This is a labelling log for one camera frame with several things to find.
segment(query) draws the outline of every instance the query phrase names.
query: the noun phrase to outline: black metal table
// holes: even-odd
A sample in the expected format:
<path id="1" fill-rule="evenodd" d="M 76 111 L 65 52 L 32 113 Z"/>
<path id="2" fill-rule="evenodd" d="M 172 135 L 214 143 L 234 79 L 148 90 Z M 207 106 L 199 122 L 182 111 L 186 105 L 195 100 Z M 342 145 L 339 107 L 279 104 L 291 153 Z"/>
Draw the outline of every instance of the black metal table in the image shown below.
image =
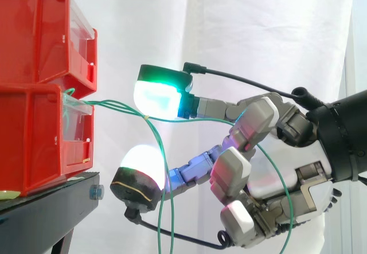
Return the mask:
<path id="1" fill-rule="evenodd" d="M 102 197 L 99 173 L 85 172 L 42 193 L 0 201 L 0 254 L 68 253 L 74 227 Z"/>

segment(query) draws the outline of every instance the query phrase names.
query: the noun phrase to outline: yellow tape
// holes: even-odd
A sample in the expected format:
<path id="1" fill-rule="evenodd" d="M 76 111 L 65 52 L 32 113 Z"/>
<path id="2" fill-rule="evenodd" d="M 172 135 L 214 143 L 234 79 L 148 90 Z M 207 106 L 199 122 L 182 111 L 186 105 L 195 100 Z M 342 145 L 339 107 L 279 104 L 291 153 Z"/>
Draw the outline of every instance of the yellow tape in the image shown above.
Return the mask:
<path id="1" fill-rule="evenodd" d="M 113 183 L 111 183 L 111 184 L 119 184 L 119 185 L 122 185 L 122 186 L 124 186 L 124 187 L 126 187 L 126 188 L 129 188 L 129 189 L 131 189 L 131 190 L 134 190 L 134 191 L 136 191 L 136 192 L 138 192 L 139 194 L 141 194 L 147 201 L 151 201 L 151 199 L 149 199 L 146 195 L 144 195 L 144 193 L 143 192 L 141 192 L 140 190 L 138 190 L 138 189 L 136 189 L 136 188 L 134 188 L 134 187 L 131 187 L 131 186 L 128 186 L 127 184 L 125 184 L 125 183 L 122 183 L 122 182 L 119 182 L 119 181 L 114 181 Z"/>

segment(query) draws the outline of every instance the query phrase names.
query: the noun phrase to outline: red plastic drawer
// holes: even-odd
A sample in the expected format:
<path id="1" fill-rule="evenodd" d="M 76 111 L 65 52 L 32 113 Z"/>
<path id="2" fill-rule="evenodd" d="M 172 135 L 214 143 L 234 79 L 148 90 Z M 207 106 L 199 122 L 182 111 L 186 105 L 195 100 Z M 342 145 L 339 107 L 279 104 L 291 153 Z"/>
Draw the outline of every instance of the red plastic drawer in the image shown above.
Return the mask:
<path id="1" fill-rule="evenodd" d="M 0 83 L 97 89 L 97 32 L 73 0 L 0 0 Z"/>
<path id="2" fill-rule="evenodd" d="M 0 105 L 0 192 L 26 196 L 93 166 L 93 108 L 76 128 L 60 86 L 0 84 Z M 66 116 L 75 130 L 68 138 Z"/>

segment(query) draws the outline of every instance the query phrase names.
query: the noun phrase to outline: bolt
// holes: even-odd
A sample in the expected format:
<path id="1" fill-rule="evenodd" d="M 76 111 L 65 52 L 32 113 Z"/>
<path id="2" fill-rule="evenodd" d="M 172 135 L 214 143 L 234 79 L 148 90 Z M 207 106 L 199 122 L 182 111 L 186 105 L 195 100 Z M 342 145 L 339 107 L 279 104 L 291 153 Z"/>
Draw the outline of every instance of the bolt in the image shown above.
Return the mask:
<path id="1" fill-rule="evenodd" d="M 104 196 L 104 186 L 103 185 L 92 185 L 89 191 L 89 197 L 91 200 L 102 200 Z"/>

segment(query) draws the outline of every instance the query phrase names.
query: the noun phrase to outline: white curtain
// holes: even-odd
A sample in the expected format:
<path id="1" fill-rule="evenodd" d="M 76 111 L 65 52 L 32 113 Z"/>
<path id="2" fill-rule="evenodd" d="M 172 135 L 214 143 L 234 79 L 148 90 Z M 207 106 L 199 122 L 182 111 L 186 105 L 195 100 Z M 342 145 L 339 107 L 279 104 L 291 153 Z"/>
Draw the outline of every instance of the white curtain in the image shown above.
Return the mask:
<path id="1" fill-rule="evenodd" d="M 181 69 L 185 61 L 234 73 L 282 91 L 298 86 L 323 101 L 335 100 L 342 74 L 352 0 L 75 0 L 98 30 L 98 92 L 91 100 L 115 99 L 134 105 L 140 64 Z M 263 91 L 210 75 L 195 76 L 192 91 L 237 102 Z M 157 123 L 170 168 L 222 142 L 228 127 L 216 123 Z M 157 234 L 128 222 L 125 206 L 109 184 L 127 151 L 155 144 L 141 119 L 97 108 L 94 171 L 100 171 L 104 199 L 74 231 L 71 254 L 157 253 Z M 222 205 L 208 184 L 174 199 L 175 231 L 216 242 Z M 170 228 L 169 202 L 162 226 Z M 158 211 L 143 218 L 157 223 Z M 249 250 L 226 253 L 279 253 L 285 236 Z M 162 236 L 163 252 L 170 238 Z M 319 253 L 323 217 L 292 233 L 286 253 Z M 216 253 L 175 240 L 174 253 Z"/>

